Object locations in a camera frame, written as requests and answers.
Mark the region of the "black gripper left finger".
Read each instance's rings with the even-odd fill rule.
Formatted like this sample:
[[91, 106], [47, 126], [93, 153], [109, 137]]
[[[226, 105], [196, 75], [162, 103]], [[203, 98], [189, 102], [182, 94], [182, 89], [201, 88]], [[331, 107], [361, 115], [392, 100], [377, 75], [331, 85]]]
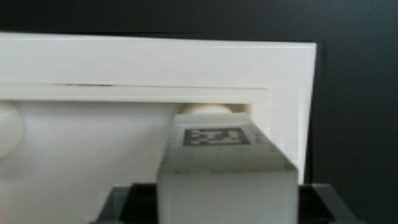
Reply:
[[155, 184], [113, 188], [98, 218], [90, 224], [159, 224]]

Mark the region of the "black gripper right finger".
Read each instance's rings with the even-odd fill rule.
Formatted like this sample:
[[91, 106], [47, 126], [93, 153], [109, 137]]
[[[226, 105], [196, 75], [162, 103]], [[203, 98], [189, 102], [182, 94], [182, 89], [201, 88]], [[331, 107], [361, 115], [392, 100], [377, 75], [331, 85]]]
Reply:
[[363, 224], [329, 184], [299, 187], [299, 224]]

